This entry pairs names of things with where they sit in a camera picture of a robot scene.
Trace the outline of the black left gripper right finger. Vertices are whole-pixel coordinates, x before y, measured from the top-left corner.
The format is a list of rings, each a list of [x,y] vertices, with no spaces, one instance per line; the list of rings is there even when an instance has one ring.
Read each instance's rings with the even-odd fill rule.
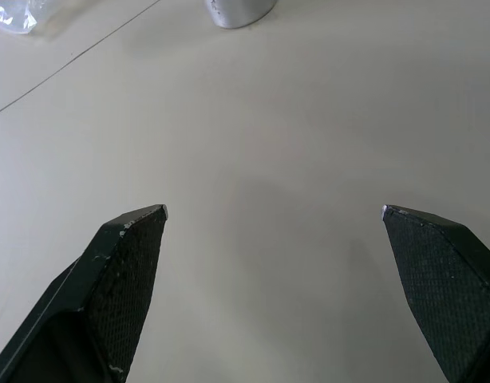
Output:
[[[409,308],[450,382],[490,382],[490,250],[464,225],[385,205]]]

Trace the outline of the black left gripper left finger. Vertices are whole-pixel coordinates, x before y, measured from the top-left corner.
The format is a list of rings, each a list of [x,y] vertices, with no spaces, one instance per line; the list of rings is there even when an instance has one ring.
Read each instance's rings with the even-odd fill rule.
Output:
[[[124,382],[160,258],[163,204],[103,224],[0,353],[0,382]]]

